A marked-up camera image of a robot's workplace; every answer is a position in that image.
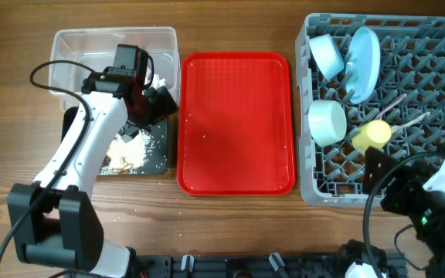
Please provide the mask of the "yellow plastic cup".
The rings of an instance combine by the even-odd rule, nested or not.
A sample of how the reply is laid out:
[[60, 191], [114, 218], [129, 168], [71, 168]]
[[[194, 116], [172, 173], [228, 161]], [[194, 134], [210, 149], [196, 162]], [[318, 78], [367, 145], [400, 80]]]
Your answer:
[[372, 120], [361, 126], [352, 138], [352, 145], [363, 154], [369, 147], [381, 149], [391, 139], [392, 130], [384, 120]]

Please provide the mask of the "white plastic spoon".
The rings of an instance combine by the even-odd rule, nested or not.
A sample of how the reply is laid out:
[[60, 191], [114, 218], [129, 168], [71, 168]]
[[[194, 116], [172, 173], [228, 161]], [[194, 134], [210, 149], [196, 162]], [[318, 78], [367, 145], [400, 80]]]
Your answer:
[[401, 125], [395, 125], [395, 126], [391, 126], [391, 132], [392, 134], [395, 134], [398, 131], [403, 130], [404, 128], [408, 128], [410, 126], [413, 126], [414, 124], [419, 123], [420, 121], [422, 121], [424, 118], [428, 117], [430, 115], [430, 112], [425, 112], [423, 114], [420, 114], [417, 118], [412, 119], [411, 121], [401, 124]]

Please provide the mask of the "brown food scraps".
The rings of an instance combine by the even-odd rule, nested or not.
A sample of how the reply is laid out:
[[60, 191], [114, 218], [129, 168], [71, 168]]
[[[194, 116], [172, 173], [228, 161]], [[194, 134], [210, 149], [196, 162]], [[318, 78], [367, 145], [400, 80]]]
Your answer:
[[125, 157], [111, 158], [105, 156], [101, 165], [100, 175], [122, 175], [128, 174], [134, 164], [127, 162]]

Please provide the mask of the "mint green bowl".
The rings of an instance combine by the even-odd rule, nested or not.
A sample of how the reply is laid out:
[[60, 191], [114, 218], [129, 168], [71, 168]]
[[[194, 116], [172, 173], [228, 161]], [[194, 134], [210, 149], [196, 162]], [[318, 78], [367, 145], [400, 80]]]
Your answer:
[[315, 143], [326, 147], [342, 141], [347, 131], [345, 111], [339, 102], [314, 100], [308, 113], [309, 128]]

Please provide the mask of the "white plastic fork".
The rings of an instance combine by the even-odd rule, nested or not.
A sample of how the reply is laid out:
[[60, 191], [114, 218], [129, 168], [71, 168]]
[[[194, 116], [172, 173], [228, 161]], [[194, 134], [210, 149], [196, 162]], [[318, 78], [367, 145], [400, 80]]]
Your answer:
[[389, 105], [387, 105], [383, 110], [381, 110], [375, 117], [376, 120], [381, 120], [383, 115], [387, 113], [389, 110], [391, 110], [396, 104], [400, 103], [404, 98], [407, 97], [406, 93], [401, 94], [399, 97], [397, 97], [393, 102], [391, 102]]

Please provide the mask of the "light blue plate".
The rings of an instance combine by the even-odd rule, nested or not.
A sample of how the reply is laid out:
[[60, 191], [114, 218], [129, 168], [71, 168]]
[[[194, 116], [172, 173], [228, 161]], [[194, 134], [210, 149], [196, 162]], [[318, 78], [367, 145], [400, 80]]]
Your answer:
[[348, 81], [345, 89], [353, 94], [349, 101], [358, 104], [373, 93], [380, 71], [380, 44], [378, 36], [369, 28], [361, 27], [353, 35], [345, 66]]

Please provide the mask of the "light blue food bowl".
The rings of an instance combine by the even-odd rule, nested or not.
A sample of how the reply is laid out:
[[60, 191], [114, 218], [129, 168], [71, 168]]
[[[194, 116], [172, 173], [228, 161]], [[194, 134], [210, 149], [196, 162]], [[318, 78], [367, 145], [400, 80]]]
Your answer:
[[310, 39], [310, 49], [318, 69], [326, 80], [333, 79], [345, 68], [341, 53], [329, 34]]

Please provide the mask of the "white napkin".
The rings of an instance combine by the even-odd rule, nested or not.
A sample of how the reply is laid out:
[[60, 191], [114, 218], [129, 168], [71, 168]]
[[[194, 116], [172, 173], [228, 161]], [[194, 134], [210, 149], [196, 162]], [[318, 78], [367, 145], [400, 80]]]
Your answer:
[[165, 79], [161, 79], [158, 74], [147, 76], [144, 81], [145, 83], [143, 86], [143, 90], [147, 90], [149, 88], [158, 89], [162, 86], [165, 86]]

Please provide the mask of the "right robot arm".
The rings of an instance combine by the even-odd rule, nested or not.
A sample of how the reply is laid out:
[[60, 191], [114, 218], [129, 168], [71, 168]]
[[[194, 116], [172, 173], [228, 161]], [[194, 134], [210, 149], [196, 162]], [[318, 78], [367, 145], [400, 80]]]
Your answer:
[[383, 192], [382, 209], [408, 217], [417, 239], [433, 254], [422, 271], [428, 277], [445, 277], [445, 143], [435, 151], [399, 160], [368, 148], [362, 190], [368, 196], [362, 224], [367, 258], [374, 259], [370, 240], [373, 201]]

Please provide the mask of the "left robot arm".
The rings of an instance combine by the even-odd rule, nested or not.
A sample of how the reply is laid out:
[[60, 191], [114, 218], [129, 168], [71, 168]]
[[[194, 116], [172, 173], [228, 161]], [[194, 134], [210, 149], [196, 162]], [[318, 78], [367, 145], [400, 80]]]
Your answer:
[[129, 141], [177, 111], [168, 89], [154, 87], [153, 79], [151, 55], [120, 44], [113, 64], [82, 82], [51, 161], [32, 184], [15, 184], [8, 194], [11, 229], [2, 246], [13, 244], [20, 262], [55, 267], [59, 275], [145, 275], [134, 249], [105, 239], [91, 195], [116, 136]]

